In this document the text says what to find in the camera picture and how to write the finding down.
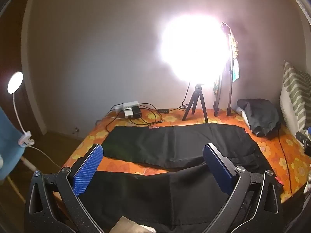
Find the blue chair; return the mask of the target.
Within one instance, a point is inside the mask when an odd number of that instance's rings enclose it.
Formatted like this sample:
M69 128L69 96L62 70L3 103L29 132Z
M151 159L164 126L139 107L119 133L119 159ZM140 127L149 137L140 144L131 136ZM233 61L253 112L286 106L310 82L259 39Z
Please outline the blue chair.
M24 147L18 144L22 133L8 119L1 108L1 180L4 180L15 168L25 151Z

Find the orange floral bed sheet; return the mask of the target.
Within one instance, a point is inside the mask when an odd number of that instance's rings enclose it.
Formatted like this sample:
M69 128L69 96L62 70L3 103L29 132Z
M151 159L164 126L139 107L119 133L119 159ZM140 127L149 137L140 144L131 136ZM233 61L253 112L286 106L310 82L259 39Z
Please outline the orange floral bed sheet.
M78 158L86 154L93 144L101 144L107 137L108 132L115 126L134 126L143 122L152 123L158 118L162 119L160 126L193 125L204 122L202 110L196 110L193 115L189 114L185 121L182 121L183 115L184 112L181 110L172 110L168 114L160 115L156 111L144 108L142 110L142 119L130 121L121 118L120 115L112 111L96 122L96 126L85 137L79 147L71 153L64 165L71 167ZM251 135L251 138L258 144L278 180L283 184L282 202L285 202L299 189L304 189L310 170L310 157L304 154L303 147L285 126L281 126L272 138L260 138L255 135ZM163 173L161 169L106 157L102 159L98 169L146 176Z

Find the white power strip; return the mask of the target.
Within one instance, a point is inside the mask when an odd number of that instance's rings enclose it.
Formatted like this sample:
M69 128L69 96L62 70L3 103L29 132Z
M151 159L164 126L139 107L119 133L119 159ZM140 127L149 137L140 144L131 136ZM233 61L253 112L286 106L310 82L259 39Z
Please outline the white power strip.
M127 110L127 109L131 109L134 106L139 106L139 103L137 101L133 101L133 102L127 102L127 103L121 103L121 104L117 104L116 106L114 106L112 109L116 112L119 113L123 110Z

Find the green striped pillow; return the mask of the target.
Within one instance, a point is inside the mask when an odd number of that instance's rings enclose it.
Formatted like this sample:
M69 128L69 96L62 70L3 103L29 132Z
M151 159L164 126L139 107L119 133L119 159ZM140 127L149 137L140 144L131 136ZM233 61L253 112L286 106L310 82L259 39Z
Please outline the green striped pillow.
M310 74L289 62L284 64L280 108L286 127L293 135L301 132L310 137Z

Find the dark folded garment pile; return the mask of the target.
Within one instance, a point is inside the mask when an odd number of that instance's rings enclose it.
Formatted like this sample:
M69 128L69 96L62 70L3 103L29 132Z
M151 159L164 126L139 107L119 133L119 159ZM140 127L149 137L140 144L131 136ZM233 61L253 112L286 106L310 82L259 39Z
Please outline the dark folded garment pile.
M237 107L242 110L249 129L257 137L266 137L280 127L279 112L269 100L239 99Z

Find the white power adapter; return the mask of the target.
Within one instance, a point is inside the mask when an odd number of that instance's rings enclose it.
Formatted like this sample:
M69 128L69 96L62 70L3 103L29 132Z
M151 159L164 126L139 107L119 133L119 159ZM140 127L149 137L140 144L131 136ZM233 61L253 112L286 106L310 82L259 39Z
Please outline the white power adapter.
M125 118L132 118L133 117L132 108L125 109L125 110L123 110L123 112L124 112Z

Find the white clip-on desk lamp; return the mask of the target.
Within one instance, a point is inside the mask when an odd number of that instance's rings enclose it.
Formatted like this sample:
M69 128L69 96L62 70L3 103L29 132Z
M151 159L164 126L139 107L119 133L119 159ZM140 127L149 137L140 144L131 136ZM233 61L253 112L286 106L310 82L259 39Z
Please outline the white clip-on desk lamp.
M18 144L21 147L31 147L34 145L31 131L33 128L33 118L28 106L28 101L25 98L23 80L24 75L21 71L12 74L7 84L7 92L12 95L14 113L22 132Z

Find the small black tripod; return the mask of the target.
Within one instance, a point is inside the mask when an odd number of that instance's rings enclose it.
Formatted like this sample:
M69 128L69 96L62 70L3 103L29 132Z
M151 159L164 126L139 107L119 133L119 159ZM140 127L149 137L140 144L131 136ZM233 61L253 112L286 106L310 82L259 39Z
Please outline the small black tripod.
M190 99L188 106L186 107L186 111L184 113L184 116L182 117L182 121L186 120L187 115L188 115L190 110L191 110L192 115L195 113L198 100L200 100L200 102L201 102L201 107L202 107L205 123L206 124L208 123L207 108L206 108L206 104L204 101L204 95L202 93L202 85L201 84L197 84L195 86L195 90L191 96L191 99Z

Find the black power adapter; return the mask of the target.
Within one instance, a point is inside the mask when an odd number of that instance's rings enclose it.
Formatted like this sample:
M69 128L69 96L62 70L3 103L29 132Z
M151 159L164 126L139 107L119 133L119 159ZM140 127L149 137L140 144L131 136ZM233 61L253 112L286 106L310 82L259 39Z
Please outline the black power adapter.
M132 116L133 119L140 119L142 117L142 112L139 106L133 106L131 107L131 110L133 112L133 116Z

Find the bright studio light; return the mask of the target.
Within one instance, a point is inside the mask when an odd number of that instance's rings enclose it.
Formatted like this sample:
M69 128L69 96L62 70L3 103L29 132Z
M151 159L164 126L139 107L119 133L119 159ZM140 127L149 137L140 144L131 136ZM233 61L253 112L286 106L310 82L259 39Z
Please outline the bright studio light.
M211 86L229 59L228 37L218 18L204 13L171 17L162 27L161 61L183 82Z

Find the black pants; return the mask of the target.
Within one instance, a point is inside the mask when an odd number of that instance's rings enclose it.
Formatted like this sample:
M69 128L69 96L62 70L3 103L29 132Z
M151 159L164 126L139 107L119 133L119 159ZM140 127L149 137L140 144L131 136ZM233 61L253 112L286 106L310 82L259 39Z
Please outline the black pants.
M118 126L102 144L105 155L164 172L145 176L97 171L79 199L105 231L125 217L156 232L205 232L229 198L204 160L203 149L209 143L251 176L227 232L282 232L283 212L272 168L258 144L235 125Z

